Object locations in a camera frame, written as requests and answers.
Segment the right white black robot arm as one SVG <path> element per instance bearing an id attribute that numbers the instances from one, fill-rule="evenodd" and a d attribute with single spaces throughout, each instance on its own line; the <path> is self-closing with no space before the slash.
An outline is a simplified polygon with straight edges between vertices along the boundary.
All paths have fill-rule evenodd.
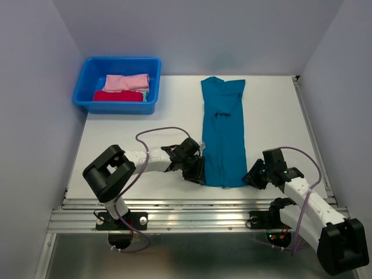
<path id="1" fill-rule="evenodd" d="M 305 241 L 331 276 L 369 264 L 363 224 L 334 209 L 298 168 L 288 167 L 281 147 L 263 151 L 242 180 L 256 189 L 272 184 L 285 195 L 266 211 L 251 211 L 246 222 L 252 230 L 267 230 L 270 247 L 296 254 Z"/>

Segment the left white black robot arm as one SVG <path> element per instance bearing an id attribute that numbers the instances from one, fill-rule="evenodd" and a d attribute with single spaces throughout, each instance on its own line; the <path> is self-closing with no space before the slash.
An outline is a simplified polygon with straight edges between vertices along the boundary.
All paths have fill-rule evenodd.
<path id="1" fill-rule="evenodd" d="M 83 171 L 83 177 L 110 214 L 117 229 L 129 224 L 129 208 L 120 193 L 133 175 L 147 172 L 182 171 L 183 179 L 196 184 L 206 182 L 201 146 L 192 138 L 179 145 L 162 146 L 144 152 L 125 152 L 118 145 L 104 150 Z"/>

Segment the blue plastic bin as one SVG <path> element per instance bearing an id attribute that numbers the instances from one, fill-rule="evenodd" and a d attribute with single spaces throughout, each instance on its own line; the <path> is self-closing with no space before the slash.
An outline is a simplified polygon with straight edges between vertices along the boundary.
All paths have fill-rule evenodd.
<path id="1" fill-rule="evenodd" d="M 151 115 L 161 65 L 150 57 L 91 57 L 83 64 L 73 101 L 95 114 Z"/>

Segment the teal t shirt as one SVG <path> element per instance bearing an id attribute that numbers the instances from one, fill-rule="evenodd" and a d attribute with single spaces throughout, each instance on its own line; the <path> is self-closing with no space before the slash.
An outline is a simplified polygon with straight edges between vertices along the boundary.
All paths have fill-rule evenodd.
<path id="1" fill-rule="evenodd" d="M 248 173 L 245 150 L 242 97 L 245 80 L 224 81 L 209 77 L 201 81 L 204 101 L 202 151 L 205 184 L 239 188 Z"/>

